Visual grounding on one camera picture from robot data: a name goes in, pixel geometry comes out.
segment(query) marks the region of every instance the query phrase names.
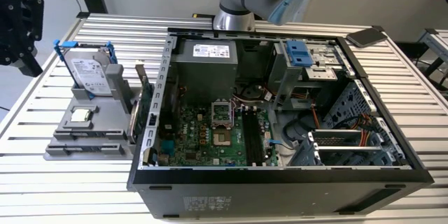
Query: slotted aluminum surface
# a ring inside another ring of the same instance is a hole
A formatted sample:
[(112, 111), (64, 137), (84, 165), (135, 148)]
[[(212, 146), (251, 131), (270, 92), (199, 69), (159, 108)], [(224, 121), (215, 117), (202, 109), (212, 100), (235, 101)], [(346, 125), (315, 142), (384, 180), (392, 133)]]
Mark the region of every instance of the slotted aluminum surface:
[[(154, 80), (168, 27), (210, 29), (211, 21), (92, 14), (76, 21), (64, 40), (82, 43), (111, 40), (126, 67), (124, 76), (132, 85), (139, 85), (135, 60), (144, 61)], [(303, 23), (278, 27), (258, 22), (256, 28), (271, 33), (346, 36), (368, 27)], [(351, 49), (436, 183), (366, 217), (211, 219), (207, 222), (448, 223), (446, 101), (391, 39), (362, 49), (351, 44)], [(4, 218), (0, 223), (154, 223), (139, 195), (126, 191), (131, 161), (48, 162), (42, 157), (72, 97), (72, 83), (54, 54), (44, 74), (31, 83), (2, 122), (0, 217)]]

